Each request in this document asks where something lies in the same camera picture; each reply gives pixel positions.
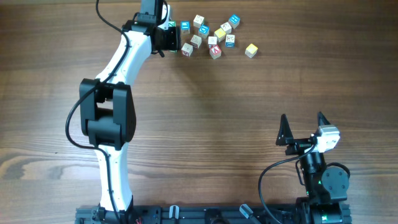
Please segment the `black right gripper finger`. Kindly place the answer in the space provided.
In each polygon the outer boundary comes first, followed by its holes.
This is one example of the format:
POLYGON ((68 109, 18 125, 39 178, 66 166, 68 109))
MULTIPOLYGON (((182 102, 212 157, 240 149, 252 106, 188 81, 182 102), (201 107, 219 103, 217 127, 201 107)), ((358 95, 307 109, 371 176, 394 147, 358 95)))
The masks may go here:
POLYGON ((275 144, 277 146, 287 146, 294 143, 294 137, 290 129, 290 125, 286 114, 280 117, 280 127, 275 144))
POLYGON ((317 121, 318 121, 318 126, 324 126, 324 125, 330 125, 331 123, 326 119, 324 114, 319 111, 317 113, 317 121))

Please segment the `white block red V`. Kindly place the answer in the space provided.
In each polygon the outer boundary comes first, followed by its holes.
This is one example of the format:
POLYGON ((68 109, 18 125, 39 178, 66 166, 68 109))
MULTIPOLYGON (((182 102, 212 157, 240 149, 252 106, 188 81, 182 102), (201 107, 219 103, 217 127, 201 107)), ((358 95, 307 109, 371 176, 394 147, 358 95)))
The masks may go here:
POLYGON ((181 48, 181 53, 184 56, 190 57, 191 54, 193 53, 193 46, 188 43, 184 43, 184 45, 181 48))

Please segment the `white block red side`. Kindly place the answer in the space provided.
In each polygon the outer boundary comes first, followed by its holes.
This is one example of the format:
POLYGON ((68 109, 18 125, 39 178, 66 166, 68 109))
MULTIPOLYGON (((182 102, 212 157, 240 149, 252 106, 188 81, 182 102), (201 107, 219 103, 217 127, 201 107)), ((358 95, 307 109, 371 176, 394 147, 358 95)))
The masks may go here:
POLYGON ((192 38, 190 39, 191 45, 198 49, 201 46, 202 38, 198 35, 193 35, 192 38))

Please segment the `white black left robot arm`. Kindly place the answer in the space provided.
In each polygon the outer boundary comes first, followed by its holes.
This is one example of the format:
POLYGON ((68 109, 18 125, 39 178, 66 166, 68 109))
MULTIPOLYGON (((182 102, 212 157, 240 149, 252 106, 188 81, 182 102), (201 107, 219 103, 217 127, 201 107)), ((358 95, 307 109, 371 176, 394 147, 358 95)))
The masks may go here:
POLYGON ((99 205, 76 210, 76 223, 140 223, 127 170, 136 130, 131 86, 150 55, 180 50, 180 29, 169 26, 170 17, 166 1, 142 1, 140 11, 118 30, 121 41, 106 68, 80 83, 74 108, 80 109, 86 149, 98 158, 102 191, 99 205))

